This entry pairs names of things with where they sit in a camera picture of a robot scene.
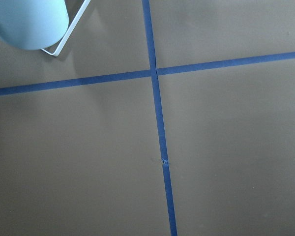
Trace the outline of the light blue cup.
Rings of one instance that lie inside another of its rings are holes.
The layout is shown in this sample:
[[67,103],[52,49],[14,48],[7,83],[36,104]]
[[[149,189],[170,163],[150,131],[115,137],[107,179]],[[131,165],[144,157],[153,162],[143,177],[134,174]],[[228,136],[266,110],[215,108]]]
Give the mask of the light blue cup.
[[0,39],[24,50],[57,43],[69,17],[63,0],[0,0]]

